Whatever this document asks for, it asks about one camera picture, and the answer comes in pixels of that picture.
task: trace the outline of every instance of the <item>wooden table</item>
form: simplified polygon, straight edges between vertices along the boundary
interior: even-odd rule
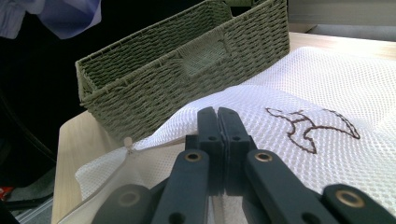
[[[396,42],[290,33],[291,50],[304,46],[396,60]],[[57,223],[81,202],[80,188],[75,179],[77,169],[119,147],[122,143],[112,139],[88,112],[70,119],[61,127],[52,223]]]

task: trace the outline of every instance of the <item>metal grommet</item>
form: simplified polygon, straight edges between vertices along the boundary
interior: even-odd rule
[[[335,192],[335,197],[341,203],[344,203],[350,207],[361,208],[364,206],[364,200],[361,198],[361,196],[349,190],[339,189]]]
[[[196,152],[189,153],[184,157],[186,161],[200,161],[201,158],[202,158],[201,154]]]
[[[272,156],[270,154],[265,153],[265,152],[259,152],[256,155],[254,155],[254,157],[258,161],[271,161],[272,160]]]
[[[130,207],[140,201],[140,195],[134,191],[123,192],[119,197],[119,205],[122,207]]]

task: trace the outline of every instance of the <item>white mesh laundry bag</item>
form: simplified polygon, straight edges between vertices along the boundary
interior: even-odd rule
[[[209,106],[236,111],[257,147],[274,151],[308,188],[346,184],[396,216],[395,75],[395,61],[297,49],[241,85],[185,105],[132,154],[123,147],[81,167],[84,201],[61,222],[90,223],[114,189],[152,188],[168,177],[184,149],[179,141],[196,132],[197,112]],[[209,223],[247,223],[241,202],[214,198],[220,216]]]

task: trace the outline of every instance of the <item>rectangular storage basket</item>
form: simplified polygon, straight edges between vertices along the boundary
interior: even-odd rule
[[[81,105],[118,140],[151,135],[183,105],[253,77],[290,49],[286,0],[233,17],[206,0],[76,62]]]

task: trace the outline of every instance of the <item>woven basket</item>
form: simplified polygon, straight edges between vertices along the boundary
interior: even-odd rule
[[[286,0],[233,17],[206,0],[76,62],[81,105],[118,140],[151,135],[183,105],[253,77],[290,49]]]

